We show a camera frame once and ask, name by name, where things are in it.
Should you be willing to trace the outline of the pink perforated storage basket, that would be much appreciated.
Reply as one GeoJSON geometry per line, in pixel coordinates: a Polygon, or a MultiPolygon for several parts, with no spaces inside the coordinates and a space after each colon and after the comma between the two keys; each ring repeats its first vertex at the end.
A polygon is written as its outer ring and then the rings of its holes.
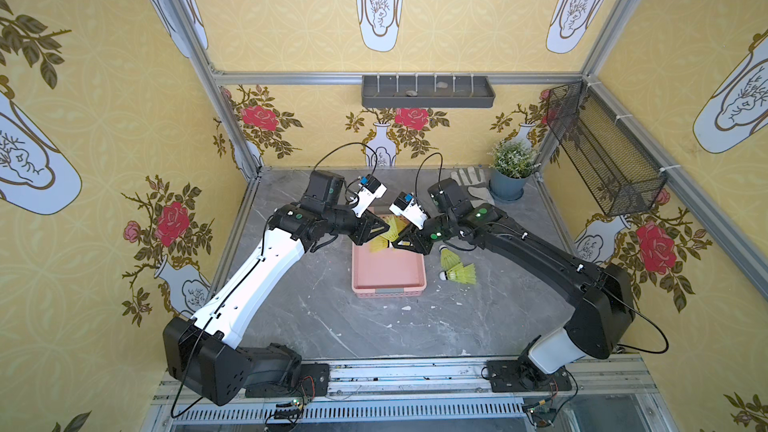
{"type": "Polygon", "coordinates": [[[420,254],[389,247],[371,253],[368,244],[352,246],[351,286],[359,298],[419,296],[426,288],[420,254]]]}

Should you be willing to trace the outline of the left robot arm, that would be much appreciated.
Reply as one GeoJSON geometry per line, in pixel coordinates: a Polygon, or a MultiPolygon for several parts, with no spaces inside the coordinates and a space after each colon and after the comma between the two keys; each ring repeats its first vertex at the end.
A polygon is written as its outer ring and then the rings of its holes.
{"type": "Polygon", "coordinates": [[[339,236],[362,246],[388,231],[370,211],[385,185],[368,174],[355,198],[345,197],[345,180],[313,171],[301,199],[276,209],[267,219],[261,242],[234,276],[189,319],[172,319],[163,331],[170,375],[217,406],[243,388],[297,387],[301,356],[271,344],[242,346],[246,329],[283,275],[304,255],[339,236]]]}

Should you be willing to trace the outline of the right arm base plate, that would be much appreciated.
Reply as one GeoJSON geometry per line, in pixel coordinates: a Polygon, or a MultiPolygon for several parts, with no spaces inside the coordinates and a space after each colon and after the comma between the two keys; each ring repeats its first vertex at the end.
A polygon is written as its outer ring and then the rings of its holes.
{"type": "Polygon", "coordinates": [[[552,374],[546,374],[528,360],[491,360],[486,363],[482,375],[490,382],[494,393],[532,392],[555,395],[574,389],[574,383],[564,367],[552,374]]]}

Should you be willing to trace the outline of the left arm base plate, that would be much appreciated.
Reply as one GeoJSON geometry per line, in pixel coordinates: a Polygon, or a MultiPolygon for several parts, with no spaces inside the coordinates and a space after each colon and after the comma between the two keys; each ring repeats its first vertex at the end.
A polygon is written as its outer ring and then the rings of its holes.
{"type": "Polygon", "coordinates": [[[256,371],[244,383],[247,398],[298,397],[327,395],[330,383],[329,363],[307,363],[288,371],[256,371]]]}

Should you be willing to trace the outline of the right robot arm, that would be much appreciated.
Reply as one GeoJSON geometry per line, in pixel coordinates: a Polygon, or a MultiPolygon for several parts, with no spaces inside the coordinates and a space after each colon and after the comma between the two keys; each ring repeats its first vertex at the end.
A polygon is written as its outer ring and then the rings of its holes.
{"type": "Polygon", "coordinates": [[[522,266],[566,300],[574,311],[560,328],[534,339],[518,359],[518,372],[541,382],[583,357],[606,359],[619,345],[636,312],[626,270],[601,267],[529,232],[509,214],[470,194],[453,179],[428,190],[437,207],[430,216],[412,194],[400,193],[390,211],[408,221],[393,245],[427,255],[437,242],[457,238],[522,266]]]}

